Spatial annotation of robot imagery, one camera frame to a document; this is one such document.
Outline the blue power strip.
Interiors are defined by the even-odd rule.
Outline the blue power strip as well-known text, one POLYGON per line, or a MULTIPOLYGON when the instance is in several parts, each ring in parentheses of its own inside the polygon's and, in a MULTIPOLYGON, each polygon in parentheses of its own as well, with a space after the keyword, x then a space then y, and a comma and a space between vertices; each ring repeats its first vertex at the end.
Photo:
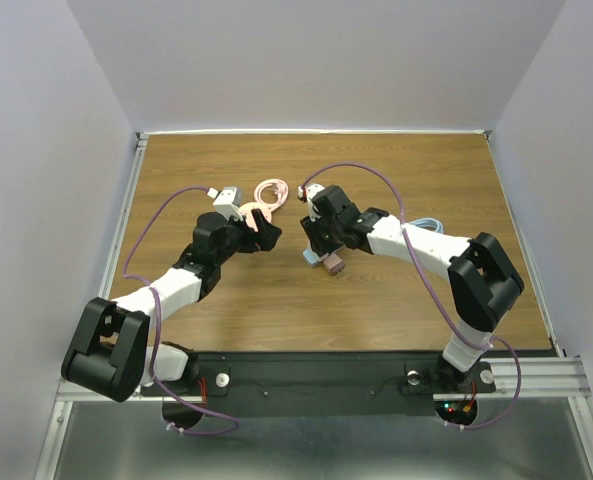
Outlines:
POLYGON ((311 246, 308 246, 303 251, 303 257, 305 261, 308 263, 308 265, 311 267, 315 267, 323 262, 323 258, 320 257, 316 252, 314 252, 311 246))

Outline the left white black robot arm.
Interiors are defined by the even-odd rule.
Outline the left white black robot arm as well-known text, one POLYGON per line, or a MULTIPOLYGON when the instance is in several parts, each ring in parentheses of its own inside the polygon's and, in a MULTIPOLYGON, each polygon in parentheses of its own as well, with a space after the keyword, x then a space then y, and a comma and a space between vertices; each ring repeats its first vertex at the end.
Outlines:
POLYGON ((199 373, 192 352, 176 344, 152 346, 149 332, 161 334, 166 318, 211 293, 233 255, 275 247, 282 230, 258 209, 252 217, 255 227, 216 212, 200 215, 192 242, 163 276, 114 300, 90 300, 62 362, 62 378, 117 402, 155 379, 175 393, 191 392, 199 373))

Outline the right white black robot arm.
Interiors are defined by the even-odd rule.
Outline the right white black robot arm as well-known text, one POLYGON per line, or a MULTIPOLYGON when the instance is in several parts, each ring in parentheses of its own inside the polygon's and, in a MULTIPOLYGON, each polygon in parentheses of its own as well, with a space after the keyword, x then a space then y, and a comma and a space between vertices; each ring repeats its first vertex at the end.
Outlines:
POLYGON ((312 263, 345 247, 409 262, 423 282, 434 273, 449 283, 458 322, 436 366, 439 384, 458 390, 491 344, 492 334, 524 291, 524 281, 496 237, 455 237, 400 221, 385 210, 360 211, 337 185, 298 190, 312 263))

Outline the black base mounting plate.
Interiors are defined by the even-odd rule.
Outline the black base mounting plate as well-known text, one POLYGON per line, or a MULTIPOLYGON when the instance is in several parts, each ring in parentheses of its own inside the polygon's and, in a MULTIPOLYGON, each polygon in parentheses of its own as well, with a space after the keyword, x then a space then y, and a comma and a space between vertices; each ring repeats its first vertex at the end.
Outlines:
POLYGON ((193 353, 189 371, 167 382, 208 409, 233 417, 404 414, 432 416, 434 398, 496 390, 478 363, 450 372, 437 351, 193 353))

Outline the pink round power strip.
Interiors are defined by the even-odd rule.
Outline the pink round power strip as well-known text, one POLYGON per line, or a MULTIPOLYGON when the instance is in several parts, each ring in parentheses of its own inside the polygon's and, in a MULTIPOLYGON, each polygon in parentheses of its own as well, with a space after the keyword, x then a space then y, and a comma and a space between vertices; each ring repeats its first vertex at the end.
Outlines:
POLYGON ((272 212, 266 204, 257 201, 247 202, 239 207, 239 211, 245 217, 247 225, 254 231, 257 231, 258 225, 253 216, 254 210, 259 210, 268 223, 272 221, 272 212))

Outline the pink cube adapter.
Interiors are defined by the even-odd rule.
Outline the pink cube adapter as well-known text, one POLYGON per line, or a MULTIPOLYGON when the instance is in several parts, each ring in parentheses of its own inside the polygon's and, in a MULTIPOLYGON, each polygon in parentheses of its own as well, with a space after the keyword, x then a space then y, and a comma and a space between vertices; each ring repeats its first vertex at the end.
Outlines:
POLYGON ((327 256, 323 262, 323 266, 327 272, 332 276, 341 275, 345 270, 345 262, 336 253, 327 256))

